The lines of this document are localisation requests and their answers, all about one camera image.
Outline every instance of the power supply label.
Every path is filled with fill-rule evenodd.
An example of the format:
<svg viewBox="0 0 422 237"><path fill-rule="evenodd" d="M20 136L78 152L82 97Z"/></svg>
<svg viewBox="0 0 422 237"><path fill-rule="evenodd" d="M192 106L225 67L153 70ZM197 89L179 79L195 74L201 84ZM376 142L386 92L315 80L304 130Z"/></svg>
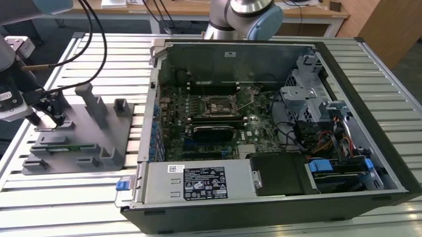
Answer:
<svg viewBox="0 0 422 237"><path fill-rule="evenodd" d="M228 198L224 167L184 169L183 184L187 201Z"/></svg>

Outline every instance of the table leg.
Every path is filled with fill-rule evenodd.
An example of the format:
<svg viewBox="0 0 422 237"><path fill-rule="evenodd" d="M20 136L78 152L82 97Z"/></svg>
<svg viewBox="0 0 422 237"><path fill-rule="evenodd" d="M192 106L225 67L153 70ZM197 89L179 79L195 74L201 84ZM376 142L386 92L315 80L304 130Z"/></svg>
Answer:
<svg viewBox="0 0 422 237"><path fill-rule="evenodd" d="M332 18L332 22L328 25L328 28L323 34L323 37L335 37L336 33L342 27L344 19L343 18Z"/></svg>
<svg viewBox="0 0 422 237"><path fill-rule="evenodd" d="M149 20L149 25L151 25L151 33L160 34L157 21L153 19L152 16L149 16L148 20Z"/></svg>

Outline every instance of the slotted metal table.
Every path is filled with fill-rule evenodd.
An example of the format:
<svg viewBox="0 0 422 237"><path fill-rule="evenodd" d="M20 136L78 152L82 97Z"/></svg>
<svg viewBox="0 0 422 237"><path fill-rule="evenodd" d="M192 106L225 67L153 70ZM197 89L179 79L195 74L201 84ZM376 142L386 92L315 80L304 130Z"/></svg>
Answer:
<svg viewBox="0 0 422 237"><path fill-rule="evenodd" d="M199 35L173 38L199 39ZM73 38L61 61L80 51L86 36ZM127 98L136 104L127 146L124 169L117 172L24 176L21 165L37 139L33 126L24 121L0 161L0 236L145 236L124 219L114 206L114 183L135 174L143 112L151 66L149 44L167 35L106 34L108 61L93 80L93 93L105 103ZM362 99L370 108L416 179L422 182L422 107L364 43L354 39L275 37L272 40L307 40L325 43ZM84 55L56 68L45 88L84 81L102 58L101 36L94 34ZM332 91L342 98L332 81ZM72 104L82 100L73 90L64 91ZM422 197L382 207L348 221L243 228L167 236L208 237L356 237L422 236Z"/></svg>

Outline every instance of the gray fixture stand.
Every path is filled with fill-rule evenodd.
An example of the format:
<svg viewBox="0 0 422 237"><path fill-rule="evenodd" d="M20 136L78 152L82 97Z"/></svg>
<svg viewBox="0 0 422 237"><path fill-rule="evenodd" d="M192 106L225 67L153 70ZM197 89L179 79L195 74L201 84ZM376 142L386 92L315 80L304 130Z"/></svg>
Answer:
<svg viewBox="0 0 422 237"><path fill-rule="evenodd" d="M21 173L57 174L117 171L124 165L133 104L116 99L104 104L92 94L92 85L74 89L85 105L64 109L64 125L41 129Z"/></svg>

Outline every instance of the wooden desk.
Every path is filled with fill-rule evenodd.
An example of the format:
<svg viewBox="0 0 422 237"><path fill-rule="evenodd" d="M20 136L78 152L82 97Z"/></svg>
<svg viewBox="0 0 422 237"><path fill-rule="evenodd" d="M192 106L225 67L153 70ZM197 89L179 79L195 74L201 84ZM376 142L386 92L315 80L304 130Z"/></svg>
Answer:
<svg viewBox="0 0 422 237"><path fill-rule="evenodd" d="M68 18L84 18L82 8L77 2L73 0L74 6L73 10L58 14L54 18L68 19ZM149 20L152 34L159 34L159 23L151 17L147 12L147 8L143 5L128 4L127 8L112 8L101 9L101 0L88 0L92 9L96 11L101 19L133 19L133 20ZM207 2L192 2L185 0L163 0L165 8L173 20L185 20L185 21L208 21L209 15L209 3ZM159 11L153 5L152 0L147 1L147 5L159 19ZM164 14L163 7L157 1L157 5L161 13ZM303 23L303 24L328 24L327 31L324 33L325 37L333 37L342 26L344 19L348 18L348 13L342 10L342 12L335 12L324 10L315 6L301 7L301 16L297 8L284 10L284 23Z"/></svg>

